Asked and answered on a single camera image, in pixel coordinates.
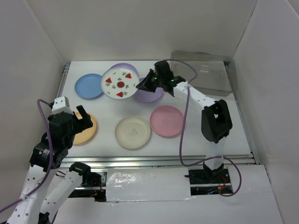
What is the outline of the orange plate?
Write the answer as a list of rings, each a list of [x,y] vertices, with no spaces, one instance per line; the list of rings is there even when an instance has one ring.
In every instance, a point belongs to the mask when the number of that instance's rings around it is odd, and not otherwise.
[[[91,115],[90,113],[88,113],[88,115],[90,115],[93,126],[91,128],[85,129],[84,131],[76,134],[74,141],[73,141],[74,145],[79,145],[79,144],[83,144],[83,143],[87,142],[94,136],[94,134],[96,132],[97,121],[93,115]]]

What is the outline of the purple plate rear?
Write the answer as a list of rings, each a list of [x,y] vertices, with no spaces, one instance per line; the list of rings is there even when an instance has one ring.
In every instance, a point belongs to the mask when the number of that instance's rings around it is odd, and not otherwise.
[[[135,73],[138,73],[136,67],[129,64],[129,63],[117,63],[117,64],[114,64],[113,66],[111,66],[110,68],[111,69],[113,69],[113,68],[127,68],[127,69],[130,69],[130,70],[134,71]]]

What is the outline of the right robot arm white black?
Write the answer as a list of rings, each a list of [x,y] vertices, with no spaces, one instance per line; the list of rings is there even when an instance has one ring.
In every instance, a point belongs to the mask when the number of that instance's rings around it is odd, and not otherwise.
[[[228,105],[225,100],[215,100],[191,86],[180,76],[174,76],[167,60],[158,61],[154,69],[136,86],[137,89],[155,92],[162,88],[164,92],[186,102],[186,108],[192,105],[201,115],[201,132],[205,139],[206,158],[193,163],[203,164],[204,179],[215,182],[224,168],[224,147],[230,130],[233,127]]]

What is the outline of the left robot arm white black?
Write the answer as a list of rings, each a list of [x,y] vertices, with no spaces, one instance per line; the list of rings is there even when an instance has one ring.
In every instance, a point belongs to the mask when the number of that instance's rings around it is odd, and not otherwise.
[[[92,182],[90,166],[75,162],[59,185],[50,195],[47,194],[62,160],[73,145],[75,135],[93,126],[83,106],[77,106],[77,110],[81,119],[74,112],[60,112],[48,118],[42,115],[46,132],[33,149],[20,198],[0,210],[4,212],[11,207],[15,208],[7,224],[51,224],[74,189],[78,185],[87,186]]]

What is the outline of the aluminium frame rail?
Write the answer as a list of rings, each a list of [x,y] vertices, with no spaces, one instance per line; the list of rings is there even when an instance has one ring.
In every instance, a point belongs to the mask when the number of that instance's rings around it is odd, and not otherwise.
[[[179,98],[166,93],[160,100],[147,104],[133,98],[114,100],[102,95],[85,100],[77,95],[74,86],[80,77],[90,73],[101,75],[113,65],[113,61],[73,61],[64,67],[58,92],[69,99],[71,109],[82,105],[93,115],[97,130],[86,143],[73,146],[61,166],[67,168],[77,161],[92,168],[178,166],[180,154],[187,164],[205,158],[209,143],[201,133],[201,116]],[[117,143],[114,131],[121,119],[136,115],[149,120],[154,109],[162,105],[188,113],[183,137],[165,138],[152,132],[149,141],[138,149],[126,149]]]

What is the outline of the white watermelon pattern plate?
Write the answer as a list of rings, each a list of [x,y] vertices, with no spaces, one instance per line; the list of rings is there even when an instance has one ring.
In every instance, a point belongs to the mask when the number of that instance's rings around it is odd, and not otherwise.
[[[107,70],[101,79],[103,93],[116,100],[132,97],[139,84],[139,77],[136,72],[129,68],[111,68]]]

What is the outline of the clear plastic bin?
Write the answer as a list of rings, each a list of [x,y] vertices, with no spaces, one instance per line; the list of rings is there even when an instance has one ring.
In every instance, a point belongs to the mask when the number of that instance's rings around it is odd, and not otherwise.
[[[235,62],[231,57],[175,50],[170,65],[175,76],[192,79],[191,85],[206,95],[227,97],[237,91]]]

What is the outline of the purple plate front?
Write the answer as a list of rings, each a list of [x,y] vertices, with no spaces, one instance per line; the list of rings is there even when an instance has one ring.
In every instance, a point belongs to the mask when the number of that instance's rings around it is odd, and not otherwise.
[[[164,94],[162,88],[156,88],[155,92],[146,92],[142,90],[137,90],[133,95],[133,99],[142,103],[152,103],[158,101]]]

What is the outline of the cream plate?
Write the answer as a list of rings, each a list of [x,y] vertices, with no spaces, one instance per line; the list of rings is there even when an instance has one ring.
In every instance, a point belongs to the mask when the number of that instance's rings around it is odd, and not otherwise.
[[[138,150],[150,139],[151,127],[145,119],[129,116],[118,122],[114,134],[120,146],[128,150]]]

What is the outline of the purple plate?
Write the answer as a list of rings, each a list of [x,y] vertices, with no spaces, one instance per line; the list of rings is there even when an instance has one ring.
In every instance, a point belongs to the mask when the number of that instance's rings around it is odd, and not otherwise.
[[[114,64],[113,66],[111,66],[110,68],[111,69],[113,69],[113,68],[127,68],[127,69],[130,69],[130,70],[134,71],[135,73],[138,73],[136,67],[129,64],[129,63],[117,63],[117,64]]]
[[[146,92],[142,90],[137,90],[133,95],[133,99],[142,103],[152,103],[158,101],[164,94],[162,88],[156,88],[155,92]]]

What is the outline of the blue plate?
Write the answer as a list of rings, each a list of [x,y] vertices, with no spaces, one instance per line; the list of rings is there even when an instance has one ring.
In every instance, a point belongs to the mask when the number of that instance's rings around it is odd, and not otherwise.
[[[76,94],[83,99],[94,99],[103,94],[101,88],[102,76],[90,73],[80,77],[74,86]]]

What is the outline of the white foil cover panel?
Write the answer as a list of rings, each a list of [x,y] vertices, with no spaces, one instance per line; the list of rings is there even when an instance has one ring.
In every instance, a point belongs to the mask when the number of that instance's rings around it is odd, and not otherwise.
[[[111,169],[108,202],[183,201],[191,199],[186,168]]]

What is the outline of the pink plate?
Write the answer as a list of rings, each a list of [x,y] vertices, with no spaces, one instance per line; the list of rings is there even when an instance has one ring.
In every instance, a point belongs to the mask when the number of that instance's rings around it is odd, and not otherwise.
[[[184,115],[182,112],[170,105],[156,108],[150,115],[151,128],[160,136],[174,137],[181,133]]]

